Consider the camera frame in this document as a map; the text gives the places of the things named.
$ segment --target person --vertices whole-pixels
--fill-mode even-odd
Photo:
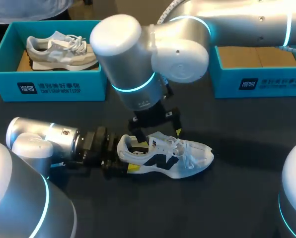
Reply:
[[[70,20],[73,0],[0,0],[0,42],[13,21]]]

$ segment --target sneaker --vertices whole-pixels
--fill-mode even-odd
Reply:
[[[58,31],[46,39],[29,36],[26,49],[33,70],[78,71],[95,68],[98,63],[91,45],[82,36],[64,35]]]
[[[128,173],[161,172],[173,179],[195,175],[213,161],[212,149],[198,142],[176,139],[156,132],[147,143],[139,144],[136,137],[123,135],[117,145],[121,161],[137,165]]]

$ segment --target shoe box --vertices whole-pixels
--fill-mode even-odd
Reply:
[[[296,96],[296,54],[279,48],[213,47],[209,72],[216,98]]]
[[[33,71],[26,53],[29,36],[55,31],[89,43],[96,20],[13,22],[0,44],[0,95],[5,102],[104,101],[107,77],[101,65],[83,71]]]

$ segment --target black n logo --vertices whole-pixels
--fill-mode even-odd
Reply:
[[[175,156],[172,156],[168,162],[166,162],[166,155],[154,155],[150,160],[144,163],[145,166],[153,166],[157,165],[158,168],[164,170],[170,170],[172,166],[174,166],[179,159]]]

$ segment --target yellow accent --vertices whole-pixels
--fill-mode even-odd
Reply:
[[[177,135],[180,134],[181,130],[182,130],[182,129],[177,129],[177,130],[176,130]]]
[[[128,164],[127,172],[131,173],[131,172],[134,172],[134,171],[138,171],[139,169],[140,169],[140,165]]]
[[[148,143],[145,141],[145,142],[142,142],[140,143],[141,145],[145,145],[145,146],[148,146]]]

